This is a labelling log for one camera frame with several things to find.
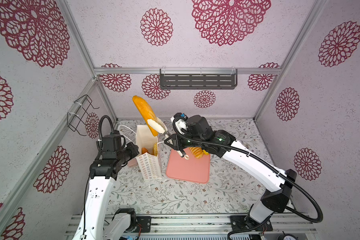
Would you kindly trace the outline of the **ridged spiral bread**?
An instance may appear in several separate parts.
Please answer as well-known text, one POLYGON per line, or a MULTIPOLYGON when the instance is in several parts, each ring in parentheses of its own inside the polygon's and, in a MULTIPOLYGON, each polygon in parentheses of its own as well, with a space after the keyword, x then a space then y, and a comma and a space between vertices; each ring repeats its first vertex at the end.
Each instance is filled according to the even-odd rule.
POLYGON ((190 151, 196 159, 200 159, 205 155, 200 147, 190 147, 190 151))

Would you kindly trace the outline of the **white printed paper bag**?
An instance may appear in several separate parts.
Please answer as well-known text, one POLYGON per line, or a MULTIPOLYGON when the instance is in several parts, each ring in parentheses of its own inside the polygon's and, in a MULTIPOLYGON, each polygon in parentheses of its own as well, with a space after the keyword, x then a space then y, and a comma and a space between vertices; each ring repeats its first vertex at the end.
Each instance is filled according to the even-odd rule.
POLYGON ((159 138, 154 137, 147 125, 137 125, 137 129, 133 131, 125 125, 119 125, 118 130, 127 130, 135 134, 135 140, 132 141, 139 147, 139 155, 135 157, 138 161, 138 166, 130 169, 135 169, 142 174, 144 181, 160 180, 164 178, 162 169, 162 161, 160 156, 159 138), (158 143, 158 156, 153 155, 153 146, 158 143), (146 148, 149 153, 142 155, 142 148, 146 148))

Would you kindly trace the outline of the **long golden baguette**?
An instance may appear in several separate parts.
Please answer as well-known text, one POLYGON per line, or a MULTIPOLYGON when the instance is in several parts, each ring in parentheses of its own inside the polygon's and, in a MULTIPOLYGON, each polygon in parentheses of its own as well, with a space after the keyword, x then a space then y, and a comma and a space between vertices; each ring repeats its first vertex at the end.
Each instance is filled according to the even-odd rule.
POLYGON ((146 124, 149 126, 149 129, 154 137, 156 137, 159 133, 156 129, 151 127, 150 123, 157 124, 157 117, 152 109, 152 107, 144 100, 142 97, 133 96, 133 102, 138 109, 139 113, 145 120, 146 124))

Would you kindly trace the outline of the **pale turnover pastry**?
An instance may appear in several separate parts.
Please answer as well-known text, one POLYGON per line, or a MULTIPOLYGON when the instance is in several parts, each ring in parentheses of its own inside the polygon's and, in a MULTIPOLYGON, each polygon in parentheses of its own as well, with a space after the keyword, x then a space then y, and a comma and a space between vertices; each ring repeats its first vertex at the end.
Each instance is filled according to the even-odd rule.
POLYGON ((149 153, 149 151, 146 148, 142 148, 142 155, 146 153, 149 153))

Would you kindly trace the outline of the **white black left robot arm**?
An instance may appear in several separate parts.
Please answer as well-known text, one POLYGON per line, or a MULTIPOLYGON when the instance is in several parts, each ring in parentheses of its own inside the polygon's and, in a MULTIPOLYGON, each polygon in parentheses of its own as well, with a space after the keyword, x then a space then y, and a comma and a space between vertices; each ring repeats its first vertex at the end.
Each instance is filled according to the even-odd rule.
POLYGON ((102 137, 99 152, 90 166, 85 207, 74 240, 118 240, 137 227, 133 208, 118 209, 105 227, 108 200, 119 171, 139 154, 137 145, 126 142, 120 132, 102 137))

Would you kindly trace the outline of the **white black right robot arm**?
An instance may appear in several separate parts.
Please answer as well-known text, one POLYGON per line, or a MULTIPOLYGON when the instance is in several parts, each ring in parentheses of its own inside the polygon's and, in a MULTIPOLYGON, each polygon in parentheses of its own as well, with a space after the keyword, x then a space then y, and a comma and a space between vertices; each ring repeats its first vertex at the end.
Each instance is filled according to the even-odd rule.
POLYGON ((177 113, 171 119, 174 133, 166 127, 159 133, 165 136, 165 144, 185 157, 185 149, 199 147, 209 154, 227 160, 258 180, 264 187, 262 197, 250 208, 246 222, 255 226, 266 222, 274 213, 283 213, 288 207, 296 172, 282 170, 253 154, 232 134, 213 130, 206 118, 187 117, 177 113))

